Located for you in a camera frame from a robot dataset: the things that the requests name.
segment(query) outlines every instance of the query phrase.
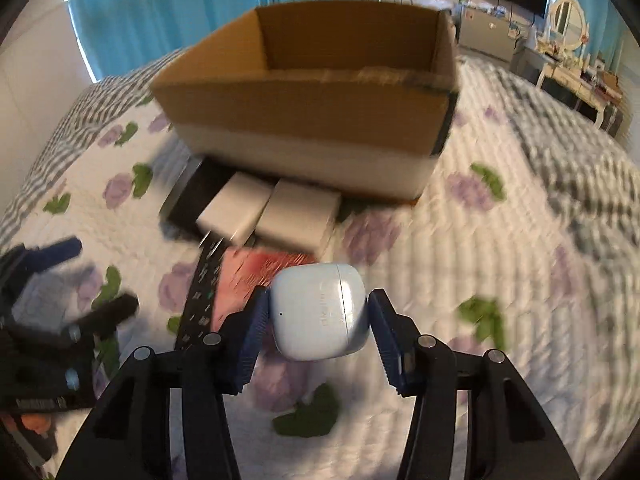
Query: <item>green leaf pattern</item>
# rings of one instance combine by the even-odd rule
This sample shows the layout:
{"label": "green leaf pattern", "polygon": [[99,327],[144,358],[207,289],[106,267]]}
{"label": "green leaf pattern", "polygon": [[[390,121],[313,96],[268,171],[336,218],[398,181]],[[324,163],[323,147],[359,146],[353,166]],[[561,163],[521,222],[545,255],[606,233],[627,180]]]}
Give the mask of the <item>green leaf pattern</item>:
{"label": "green leaf pattern", "polygon": [[120,285],[122,284],[122,277],[120,271],[115,266],[109,266],[105,273],[106,283],[101,286],[100,294],[95,298],[91,304],[91,308],[97,308],[107,301],[113,300],[120,291]]}
{"label": "green leaf pattern", "polygon": [[133,175],[133,198],[142,198],[149,189],[154,172],[146,164],[136,164],[133,166]]}
{"label": "green leaf pattern", "polygon": [[321,384],[314,391],[310,404],[298,402],[293,413],[277,416],[271,421],[281,436],[309,438],[329,434],[340,414],[340,400],[329,384]]}
{"label": "green leaf pattern", "polygon": [[166,322],[166,329],[172,334],[178,335],[178,329],[180,328],[180,320],[182,316],[173,316]]}
{"label": "green leaf pattern", "polygon": [[44,208],[42,209],[44,212],[51,213],[52,215],[62,215],[65,213],[69,207],[69,203],[71,202],[71,194],[65,193],[61,197],[55,195],[51,200],[49,200]]}
{"label": "green leaf pattern", "polygon": [[[116,266],[107,267],[105,272],[105,283],[100,288],[98,297],[95,298],[91,304],[91,308],[97,308],[101,304],[107,301],[113,300],[120,292],[120,285],[122,284],[122,276]],[[104,373],[109,380],[113,379],[120,368],[120,346],[118,345],[118,337],[116,334],[110,338],[102,339],[96,343],[96,350],[98,356],[96,358],[98,364],[102,363],[104,367]]]}
{"label": "green leaf pattern", "polygon": [[102,339],[96,343],[95,347],[98,351],[96,360],[98,363],[102,363],[104,373],[109,380],[113,379],[120,368],[120,346],[118,345],[118,337],[112,335],[108,339]]}
{"label": "green leaf pattern", "polygon": [[491,194],[494,196],[496,202],[503,202],[507,199],[504,193],[502,179],[495,171],[477,162],[474,162],[470,168],[471,171],[477,173],[482,178],[484,184],[491,190]]}
{"label": "green leaf pattern", "polygon": [[142,101],[140,101],[136,106],[145,106],[148,105],[151,101],[154,100],[154,97],[152,94],[147,94],[146,96],[143,97]]}
{"label": "green leaf pattern", "polygon": [[479,344],[491,338],[498,350],[507,351],[504,322],[497,300],[473,296],[460,303],[458,315],[476,326],[475,338]]}
{"label": "green leaf pattern", "polygon": [[138,123],[134,121],[129,121],[127,126],[124,128],[124,131],[120,134],[120,138],[115,141],[114,146],[124,146],[127,142],[131,140],[138,130]]}

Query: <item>gray object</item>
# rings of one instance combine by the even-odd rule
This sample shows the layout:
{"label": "gray object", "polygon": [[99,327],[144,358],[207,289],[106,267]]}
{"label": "gray object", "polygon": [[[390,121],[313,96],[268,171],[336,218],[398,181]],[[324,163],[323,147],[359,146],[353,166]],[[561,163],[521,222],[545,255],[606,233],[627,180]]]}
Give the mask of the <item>gray object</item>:
{"label": "gray object", "polygon": [[135,357],[138,361],[144,361],[151,355],[151,350],[149,350],[146,346],[141,346],[140,348],[136,348],[133,352],[133,357]]}
{"label": "gray object", "polygon": [[80,341],[80,337],[82,336],[82,332],[80,332],[80,327],[78,325],[71,325],[69,327],[69,337],[71,341],[77,343]]}
{"label": "gray object", "polygon": [[222,341],[222,337],[218,332],[211,332],[202,338],[202,342],[207,346],[215,346]]}
{"label": "gray object", "polygon": [[421,335],[418,338],[418,345],[423,348],[433,348],[436,346],[436,339],[430,335]]}
{"label": "gray object", "polygon": [[604,119],[602,120],[601,130],[607,132],[611,137],[616,137],[620,130],[620,125],[625,115],[616,105],[609,104],[604,109]]}
{"label": "gray object", "polygon": [[508,63],[513,57],[515,40],[509,37],[507,20],[463,7],[458,45]]}
{"label": "gray object", "polygon": [[78,372],[73,368],[69,368],[69,370],[66,371],[65,380],[66,386],[68,386],[70,390],[76,392],[80,389],[80,377],[78,377]]}
{"label": "gray object", "polygon": [[489,359],[494,363],[503,363],[504,362],[504,354],[499,350],[491,350],[489,351]]}

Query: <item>metal screw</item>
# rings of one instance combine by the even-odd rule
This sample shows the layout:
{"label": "metal screw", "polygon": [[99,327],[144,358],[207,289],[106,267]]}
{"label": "metal screw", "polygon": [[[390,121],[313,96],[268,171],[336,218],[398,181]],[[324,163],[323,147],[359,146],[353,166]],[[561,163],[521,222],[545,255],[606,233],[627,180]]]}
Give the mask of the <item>metal screw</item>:
{"label": "metal screw", "polygon": [[151,350],[147,346],[141,346],[136,348],[133,352],[133,357],[138,361],[144,361],[151,355]]}
{"label": "metal screw", "polygon": [[202,342],[207,346],[215,346],[222,341],[222,336],[218,332],[211,332],[202,338]]}
{"label": "metal screw", "polygon": [[78,377],[78,372],[76,372],[73,368],[69,368],[65,372],[65,380],[66,387],[73,391],[78,391],[80,389],[80,377]]}
{"label": "metal screw", "polygon": [[82,332],[80,332],[80,327],[78,325],[71,325],[69,327],[69,337],[71,341],[77,343],[80,341],[80,337],[82,336]]}
{"label": "metal screw", "polygon": [[421,335],[418,338],[418,345],[423,348],[433,348],[436,346],[436,338],[432,335]]}
{"label": "metal screw", "polygon": [[499,350],[489,350],[489,359],[494,363],[503,363],[506,358]]}

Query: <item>floral quilt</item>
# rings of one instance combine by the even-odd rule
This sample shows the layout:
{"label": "floral quilt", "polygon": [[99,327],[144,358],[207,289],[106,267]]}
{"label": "floral quilt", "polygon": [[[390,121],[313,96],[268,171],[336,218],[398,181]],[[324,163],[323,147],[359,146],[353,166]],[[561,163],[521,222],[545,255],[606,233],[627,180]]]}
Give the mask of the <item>floral quilt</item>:
{"label": "floral quilt", "polygon": [[[555,207],[566,202],[543,176],[546,162],[536,158],[544,159],[543,148],[528,149],[534,143],[527,137],[538,124],[527,115],[537,110],[535,100],[567,123],[575,119],[533,88],[507,90],[513,76],[482,62],[464,60],[460,69],[450,138],[418,204],[352,213],[335,227],[322,259],[356,266],[369,290],[384,288],[421,332],[452,348],[507,352],[582,478],[596,478],[633,427],[639,403],[631,386],[623,389],[631,411],[606,427],[604,393],[619,383],[603,383],[602,370],[606,362],[624,363],[623,353],[614,335],[601,335],[609,307],[594,295],[598,263],[569,229],[576,209]],[[189,156],[158,104],[141,94],[47,187],[12,239],[42,246],[75,235],[83,243],[79,258],[28,285],[14,310],[21,322],[55,330],[123,290],[138,296],[139,314],[100,343],[97,394],[138,346],[161,352],[174,345],[198,247],[175,237],[158,212]],[[613,334],[616,315],[609,313]],[[595,337],[612,351],[594,351]],[[356,354],[304,366],[265,348],[255,373],[245,392],[225,399],[243,478],[396,477],[413,401],[388,386],[372,338]],[[172,395],[176,479],[186,477],[179,401]],[[85,416],[54,420],[60,451],[46,465],[50,473]],[[465,463],[464,395],[458,423],[453,478],[463,477]],[[598,441],[603,428],[607,447]]]}

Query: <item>white box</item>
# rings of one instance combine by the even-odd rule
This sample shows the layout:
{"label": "white box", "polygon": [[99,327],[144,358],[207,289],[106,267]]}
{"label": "white box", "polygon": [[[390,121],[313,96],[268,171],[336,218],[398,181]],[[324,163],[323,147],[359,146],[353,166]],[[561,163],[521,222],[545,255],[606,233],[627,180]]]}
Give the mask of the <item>white box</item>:
{"label": "white box", "polygon": [[319,255],[334,228],[339,206],[338,192],[280,180],[255,233],[286,248]]}
{"label": "white box", "polygon": [[236,173],[196,220],[204,232],[212,231],[242,246],[254,232],[273,186],[245,173]]}

